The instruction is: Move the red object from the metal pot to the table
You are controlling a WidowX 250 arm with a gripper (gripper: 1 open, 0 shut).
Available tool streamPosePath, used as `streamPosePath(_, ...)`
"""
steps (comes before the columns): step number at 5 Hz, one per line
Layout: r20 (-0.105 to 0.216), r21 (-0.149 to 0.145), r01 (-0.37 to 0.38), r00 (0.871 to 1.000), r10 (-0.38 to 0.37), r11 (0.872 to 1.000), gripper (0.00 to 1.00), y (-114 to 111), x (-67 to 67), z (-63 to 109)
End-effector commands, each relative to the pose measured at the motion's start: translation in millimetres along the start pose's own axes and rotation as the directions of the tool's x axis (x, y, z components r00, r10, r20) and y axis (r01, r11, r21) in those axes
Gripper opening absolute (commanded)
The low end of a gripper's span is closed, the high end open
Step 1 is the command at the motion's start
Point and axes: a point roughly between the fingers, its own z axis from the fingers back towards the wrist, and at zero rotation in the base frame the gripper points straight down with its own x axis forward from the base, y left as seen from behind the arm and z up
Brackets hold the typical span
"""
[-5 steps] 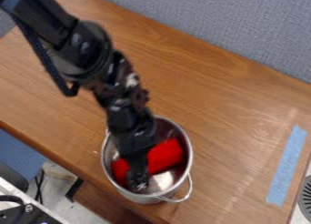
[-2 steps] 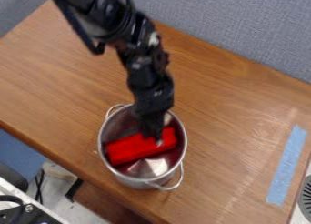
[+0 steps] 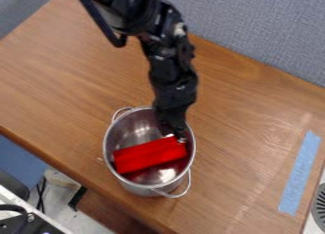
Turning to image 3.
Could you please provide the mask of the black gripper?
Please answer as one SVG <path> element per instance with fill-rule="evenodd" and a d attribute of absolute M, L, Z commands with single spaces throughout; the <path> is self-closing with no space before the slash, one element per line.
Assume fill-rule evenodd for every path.
<path fill-rule="evenodd" d="M 197 100 L 199 75 L 195 67 L 183 67 L 175 59 L 149 59 L 149 82 L 163 135 L 173 133 L 177 141 L 184 143 L 185 109 Z"/>

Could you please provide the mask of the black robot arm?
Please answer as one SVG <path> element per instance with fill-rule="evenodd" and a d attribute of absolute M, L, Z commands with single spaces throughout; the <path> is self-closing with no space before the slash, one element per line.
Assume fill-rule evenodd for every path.
<path fill-rule="evenodd" d="M 187 110 L 196 103 L 195 46 L 180 11 L 167 0 L 79 0 L 111 44 L 135 37 L 149 61 L 152 107 L 163 127 L 187 137 Z"/>

